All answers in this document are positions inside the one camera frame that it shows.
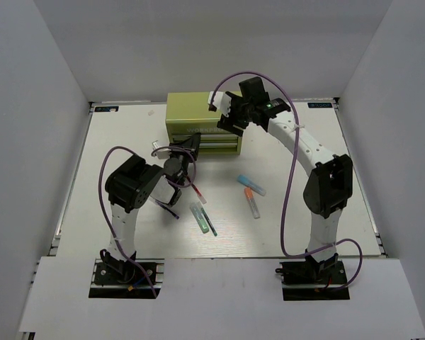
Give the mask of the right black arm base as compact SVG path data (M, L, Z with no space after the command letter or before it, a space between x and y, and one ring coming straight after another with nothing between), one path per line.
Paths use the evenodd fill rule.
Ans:
M306 261L280 262L275 269L280 276L284 301L336 301L350 300L346 270L342 261L322 271L317 278Z

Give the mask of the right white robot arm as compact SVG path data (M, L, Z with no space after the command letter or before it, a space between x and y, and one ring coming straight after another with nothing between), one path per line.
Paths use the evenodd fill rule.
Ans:
M302 196L311 212L311 228L309 244L298 258L305 261L307 277L320 283L338 261L337 230L353 194L353 162L347 154L328 150L305 129L287 93L271 98L263 83L266 76L258 72L249 76L239 83L239 94L211 91L208 109L221 113L219 129L239 137L250 123L261 127L291 152L292 166L304 169L308 179Z

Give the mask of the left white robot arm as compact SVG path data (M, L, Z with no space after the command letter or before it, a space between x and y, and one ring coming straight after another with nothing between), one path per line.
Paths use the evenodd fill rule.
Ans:
M110 244L101 252L101 259L119 282L129 282L135 276L135 226L139 209L149 198L169 207L177 203L181 189L191 186L196 177L196 172L188 175L188 167L196 164L200 139L197 132L182 142L154 150L153 156L158 151L169 152L163 167L150 165L134 151L122 147L130 151L131 157L105 183L98 184L98 190L108 194L112 210Z

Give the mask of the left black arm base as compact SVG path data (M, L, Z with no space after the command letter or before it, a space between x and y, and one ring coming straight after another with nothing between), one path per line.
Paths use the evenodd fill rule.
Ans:
M162 289L164 279L163 259L142 259L140 265L146 270L156 295ZM93 299L155 299L145 275L136 267L131 268L130 278L119 278L100 259L95 260L89 298Z

